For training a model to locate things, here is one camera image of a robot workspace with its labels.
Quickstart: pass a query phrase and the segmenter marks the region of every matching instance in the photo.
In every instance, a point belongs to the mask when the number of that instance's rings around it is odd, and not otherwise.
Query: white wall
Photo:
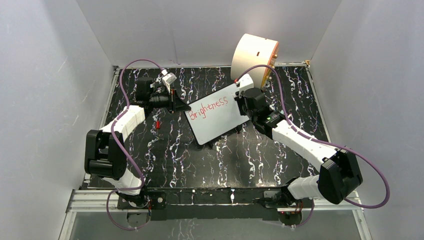
[[[278,62],[309,60],[341,0],[77,0],[115,66],[231,65],[243,34],[279,41]],[[151,66],[135,63],[134,66]]]
[[[424,1],[343,0],[311,61],[333,142],[368,156],[391,198],[365,210],[374,240],[424,239]],[[360,162],[363,203],[384,197]]]
[[[75,0],[1,1],[1,239],[59,237],[112,72]]]

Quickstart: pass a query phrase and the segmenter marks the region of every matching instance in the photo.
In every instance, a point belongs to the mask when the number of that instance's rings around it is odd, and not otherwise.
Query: small white object
[[[318,190],[319,175],[299,177],[295,179],[288,186],[288,191],[295,199],[304,198],[319,198],[322,199],[323,195]]]
[[[162,77],[162,83],[165,85],[166,89],[168,90],[168,93],[171,92],[171,84],[177,79],[177,76],[175,76],[172,72],[166,74]]]
[[[232,57],[231,79],[235,80],[244,71],[255,65],[274,66],[278,49],[278,41],[244,34]],[[270,71],[265,67],[257,67],[249,72],[255,88],[260,89],[265,85]]]
[[[237,80],[238,85],[238,97],[241,98],[243,93],[248,90],[255,87],[253,80],[251,76],[246,73],[244,76],[242,76],[240,79]]]
[[[128,195],[140,194],[140,189],[120,191],[120,189],[136,188],[142,184],[142,181],[136,176],[134,176],[134,174],[130,170],[128,170],[128,168],[125,169],[123,176],[119,180],[115,180],[110,177],[103,177],[103,180],[113,184],[120,193]]]
[[[303,133],[309,138],[304,138],[297,132]],[[286,120],[282,120],[277,124],[276,128],[272,129],[272,139],[280,142],[293,151],[301,155],[315,169],[319,172],[321,165],[324,163],[324,158],[330,158],[336,153],[336,150],[327,145],[323,145],[314,141],[311,141],[312,136],[300,128],[293,130]]]
[[[102,127],[100,130],[105,133],[110,133],[112,131],[112,124],[116,119],[117,117],[108,125]],[[125,139],[127,139],[127,137],[134,131],[134,129],[139,124],[144,122],[145,119],[146,117],[144,108],[135,105],[130,105],[128,111],[116,122],[114,131],[122,133],[122,138],[125,142]]]
[[[232,193],[231,193],[231,196],[230,196],[230,199],[231,199],[231,204],[233,204],[234,203],[234,190],[235,189],[231,189],[231,191],[232,191]]]

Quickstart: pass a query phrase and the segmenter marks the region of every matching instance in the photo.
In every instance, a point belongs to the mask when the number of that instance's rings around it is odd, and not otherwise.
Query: red text brightness
[[[201,108],[198,111],[190,110],[188,112],[188,114],[190,115],[191,120],[195,120],[198,117],[205,119],[207,111],[212,111],[212,110],[214,110],[218,107],[221,107],[221,106],[224,106],[224,105],[227,105],[227,104],[228,104],[228,101],[227,101],[227,97],[225,96],[223,98],[220,98],[218,101],[216,101],[212,104],[208,104],[207,106],[203,106],[203,103],[202,103]]]

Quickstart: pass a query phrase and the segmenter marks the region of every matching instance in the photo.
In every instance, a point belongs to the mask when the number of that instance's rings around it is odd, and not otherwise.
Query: white cylindrical object
[[[279,42],[271,39],[244,34],[238,42],[231,63],[231,79],[235,80],[248,68],[255,65],[273,67],[279,50]],[[255,88],[262,88],[271,70],[257,67],[249,72]]]
[[[128,168],[125,169],[123,176],[121,176],[119,180],[115,180],[110,177],[103,177],[103,180],[113,184],[120,193],[127,194],[127,195],[140,194],[140,189],[123,190],[123,191],[120,190],[120,189],[126,189],[126,188],[136,188],[142,184],[142,181],[140,180],[140,178],[137,178],[136,176],[134,176],[134,174],[130,170],[128,170]]]

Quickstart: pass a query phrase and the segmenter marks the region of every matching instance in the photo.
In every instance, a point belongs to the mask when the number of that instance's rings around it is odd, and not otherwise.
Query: metal frame
[[[318,106],[318,111],[319,114],[321,116],[322,119],[322,123],[325,129],[325,133],[326,136],[328,138],[328,141],[331,142],[329,133],[328,133],[328,129],[327,129],[327,125],[326,122],[324,120],[324,116],[323,116],[323,112],[321,109],[321,106],[319,104],[319,100],[317,98],[317,94],[316,94],[316,90],[315,90],[315,86],[314,86],[314,81],[312,79],[311,73],[309,71],[309,67],[302,62],[288,62],[288,63],[277,63],[275,65],[276,67],[283,67],[283,66],[287,66],[287,67],[291,67],[291,66],[303,66],[306,67],[306,72],[308,75],[308,79],[309,82],[311,84],[312,87],[312,92],[315,96],[315,102]],[[206,68],[206,66],[194,66],[194,67],[190,67],[190,68]],[[107,98],[107,104],[106,104],[106,109],[104,111],[104,115],[101,118],[100,121],[100,125],[99,128],[103,127],[105,125],[106,122],[106,117],[108,114],[108,106],[110,105],[110,102],[112,100],[112,95],[114,93],[114,89],[115,89],[115,85],[117,84],[117,80],[119,77],[119,72],[122,68],[117,67],[114,75],[113,75],[113,79],[112,79],[112,83],[111,83],[111,87],[110,87],[110,92],[109,92],[109,96]],[[90,175],[89,174],[85,174],[84,177],[84,182],[87,183],[90,180]],[[74,222],[76,219],[76,215],[78,212],[106,212],[106,199],[108,197],[108,194],[110,193],[111,190],[106,190],[106,189],[102,189],[102,190],[97,190],[97,189],[93,189],[93,190],[74,190],[72,192],[70,201],[69,201],[69,205],[66,211],[66,216],[63,222],[63,226],[62,226],[62,230],[60,232],[60,236],[59,236],[59,240],[68,240],[71,237],[71,233],[72,233],[72,229],[74,226]],[[355,190],[354,192],[352,192],[349,197],[350,200],[356,201],[358,203],[361,203],[361,200],[359,198],[358,192]],[[117,209],[118,206],[118,195],[116,194],[112,194],[112,196],[110,197],[109,200],[109,211],[110,212],[124,212],[124,213],[147,213],[148,211],[146,209],[128,209],[128,210],[120,210]],[[340,204],[338,205],[334,205],[330,202],[328,202],[325,199],[316,199],[314,200],[315,203],[315,208],[314,211],[334,211],[334,210],[351,210],[353,212],[353,216],[355,218],[355,222],[356,222],[356,226],[358,228],[358,232],[360,235],[361,240],[371,240],[371,234],[370,231],[368,229],[368,225],[367,222],[365,220],[365,216],[364,216],[364,210],[363,208],[360,208],[358,206],[354,206],[346,201],[342,201]],[[293,209],[291,208],[278,208],[277,209],[280,212],[284,212],[284,211],[292,211]],[[305,211],[310,211],[310,208],[304,208],[303,210]]]

